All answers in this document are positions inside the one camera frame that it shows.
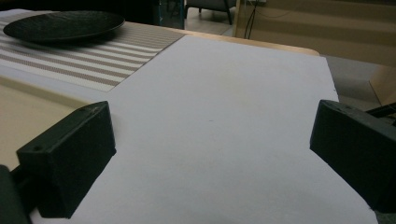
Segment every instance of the white paper sheet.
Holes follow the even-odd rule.
[[[34,223],[376,223],[309,149],[324,58],[185,36],[108,93],[32,81],[108,100],[118,150],[70,220]]]

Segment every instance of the white surface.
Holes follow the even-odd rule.
[[[323,58],[185,36],[110,92],[0,72],[110,103],[118,153],[70,220],[34,223],[376,223],[309,149]]]
[[[0,12],[0,17],[7,17],[7,16],[13,16],[16,14],[20,14],[23,12],[29,12],[30,10],[25,10],[25,9],[11,9],[7,11],[1,11]]]

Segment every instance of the round black dish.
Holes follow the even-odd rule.
[[[66,42],[94,37],[123,25],[122,16],[103,11],[65,11],[33,16],[8,24],[6,35],[36,42]]]

